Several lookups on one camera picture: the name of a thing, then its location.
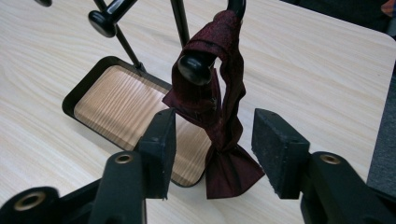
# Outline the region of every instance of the black rubber knob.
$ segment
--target black rubber knob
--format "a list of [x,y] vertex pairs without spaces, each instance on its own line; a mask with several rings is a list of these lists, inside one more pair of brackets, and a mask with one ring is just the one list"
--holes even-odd
[[216,56],[209,53],[189,52],[183,55],[177,62],[180,74],[189,82],[203,86],[210,82],[212,67]]
[[117,34],[117,22],[131,8],[137,0],[114,0],[106,8],[100,4],[101,10],[92,11],[88,15],[91,25],[100,34],[106,37],[113,37]]
[[113,37],[117,34],[116,23],[107,14],[92,11],[88,15],[90,24],[97,32],[106,37]]

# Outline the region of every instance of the black handle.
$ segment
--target black handle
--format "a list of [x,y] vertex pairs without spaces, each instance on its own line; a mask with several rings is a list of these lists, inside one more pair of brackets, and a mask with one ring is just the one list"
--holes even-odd
[[[246,0],[229,0],[227,9],[235,12],[236,16],[242,20],[246,6]],[[178,60],[177,67],[180,74],[189,82],[202,86],[210,82],[212,78],[210,67],[216,58],[216,55],[210,53],[190,51]]]
[[137,0],[114,0],[103,12],[90,12],[90,23],[100,34],[113,37],[117,33],[117,22],[135,2]]
[[50,7],[50,5],[52,5],[51,0],[35,0],[35,1],[43,7]]

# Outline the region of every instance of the metal rod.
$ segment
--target metal rod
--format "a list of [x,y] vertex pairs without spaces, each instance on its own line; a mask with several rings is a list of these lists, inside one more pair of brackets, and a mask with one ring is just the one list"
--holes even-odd
[[172,9],[175,15],[175,21],[180,38],[181,47],[186,46],[190,40],[189,27],[186,19],[186,11],[184,10],[183,0],[171,0]]
[[[100,11],[105,11],[107,6],[104,0],[93,0],[97,7],[99,8]],[[139,62],[137,59],[136,55],[134,54],[134,51],[131,48],[131,45],[128,43],[126,40],[124,34],[121,31],[121,28],[116,24],[117,28],[117,34],[116,37],[120,41],[122,47],[124,48],[125,52],[128,54],[129,58],[132,60],[132,63],[134,64],[135,68],[140,68],[142,67],[142,63]]]

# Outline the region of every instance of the wood grain surface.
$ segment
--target wood grain surface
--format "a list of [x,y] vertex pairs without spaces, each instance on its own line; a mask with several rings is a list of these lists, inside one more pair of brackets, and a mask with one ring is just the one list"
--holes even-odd
[[[184,1],[191,35],[225,0]],[[0,204],[25,189],[65,195],[102,175],[120,149],[66,116],[62,101],[102,58],[128,61],[116,38],[100,36],[93,1],[0,1]],[[180,43],[169,1],[138,1],[119,22],[137,57],[170,83]],[[240,36],[247,95],[240,104],[251,153],[254,108],[272,110],[311,142],[346,158],[366,179],[396,58],[378,32],[276,0],[248,0]],[[281,201],[267,177],[240,197],[207,200],[205,181],[171,184],[148,200],[148,223],[303,223],[299,201]]]
[[[119,65],[110,66],[78,101],[76,119],[124,150],[133,150],[154,115],[168,106],[168,90]],[[172,180],[195,185],[205,169],[210,140],[205,130],[177,116],[177,154]]]

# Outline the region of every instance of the black metal stand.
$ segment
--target black metal stand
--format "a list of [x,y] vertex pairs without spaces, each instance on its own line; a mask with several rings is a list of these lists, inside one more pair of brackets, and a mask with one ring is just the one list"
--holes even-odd
[[[105,11],[107,8],[107,5],[104,0],[94,0],[95,4],[98,6],[100,11]],[[146,72],[145,67],[139,60],[137,59],[136,55],[134,54],[134,51],[131,48],[131,45],[128,43],[127,39],[125,38],[125,35],[121,31],[121,28],[116,24],[116,37],[120,41],[122,47],[124,48],[125,52],[128,54],[129,58],[131,59],[132,63],[134,64],[134,67],[136,69],[140,69],[144,72]]]

